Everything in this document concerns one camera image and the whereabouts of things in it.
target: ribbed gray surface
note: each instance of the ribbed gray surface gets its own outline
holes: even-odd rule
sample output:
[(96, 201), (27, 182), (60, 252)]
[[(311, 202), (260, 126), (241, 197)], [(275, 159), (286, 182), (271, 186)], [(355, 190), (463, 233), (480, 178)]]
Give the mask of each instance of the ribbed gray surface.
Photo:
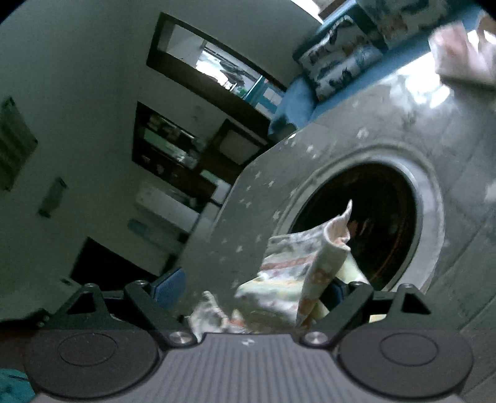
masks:
[[(40, 395), (36, 403), (58, 400)], [(158, 371), (108, 403), (386, 403), (351, 383), (323, 350), (289, 335), (207, 335), (171, 351)], [(462, 403), (456, 396), (442, 403)]]

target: patterned cushion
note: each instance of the patterned cushion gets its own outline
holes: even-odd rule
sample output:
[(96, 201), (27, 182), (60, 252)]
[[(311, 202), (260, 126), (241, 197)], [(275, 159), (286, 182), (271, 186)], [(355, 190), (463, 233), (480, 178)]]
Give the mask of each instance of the patterned cushion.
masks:
[(350, 16), (344, 15), (320, 42), (303, 53), (298, 62), (315, 86), (319, 100), (345, 86), (382, 56), (373, 45), (379, 35), (378, 31), (367, 35)]
[(446, 0), (357, 0), (376, 23), (388, 47), (420, 31), (431, 31), (449, 14)]

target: blue sofa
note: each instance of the blue sofa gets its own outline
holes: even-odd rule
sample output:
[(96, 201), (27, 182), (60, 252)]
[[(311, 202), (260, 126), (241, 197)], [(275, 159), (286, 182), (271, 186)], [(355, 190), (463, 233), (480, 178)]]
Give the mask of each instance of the blue sofa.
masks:
[[(448, 17), (441, 19), (437, 25), (461, 20), (467, 30), (475, 28), (481, 12), (481, 8), (478, 5), (463, 0), (451, 0), (448, 3), (450, 13)], [(304, 52), (323, 39), (338, 18), (349, 14), (350, 10), (353, 15), (353, 10), (356, 10), (357, 7), (359, 6), (356, 0), (348, 0), (344, 3), (324, 21), (323, 25), (310, 39), (296, 49), (293, 59), (298, 61)], [(428, 37), (431, 32), (432, 29), (418, 32), (392, 49), (384, 51), (382, 47), (383, 55), (378, 62), (355, 77), (347, 86), (322, 101), (317, 99), (315, 85), (309, 80), (307, 74), (299, 75), (288, 87), (271, 120), (268, 132), (269, 138), (274, 141), (282, 140), (292, 131), (302, 129), (319, 115), (334, 108), (358, 91), (429, 52)]]

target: round door opening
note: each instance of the round door opening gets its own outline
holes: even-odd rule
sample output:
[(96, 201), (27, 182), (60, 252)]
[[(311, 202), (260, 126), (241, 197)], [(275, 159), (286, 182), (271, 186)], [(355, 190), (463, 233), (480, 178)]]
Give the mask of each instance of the round door opening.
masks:
[(406, 269), (417, 227), (413, 186), (395, 168), (366, 163), (337, 174), (309, 198), (290, 232), (342, 214), (349, 200), (348, 246), (371, 285), (381, 290)]

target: round black joint cover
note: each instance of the round black joint cover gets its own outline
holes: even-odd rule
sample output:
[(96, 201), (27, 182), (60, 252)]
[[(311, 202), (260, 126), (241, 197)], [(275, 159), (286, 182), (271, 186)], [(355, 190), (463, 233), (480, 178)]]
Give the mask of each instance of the round black joint cover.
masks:
[(345, 336), (339, 360), (362, 386), (398, 399), (433, 399), (457, 392), (473, 363), (470, 346), (456, 331), (394, 330), (387, 318)]
[(67, 400), (114, 395), (146, 377), (158, 361), (153, 338), (123, 329), (41, 330), (26, 351), (34, 388)]

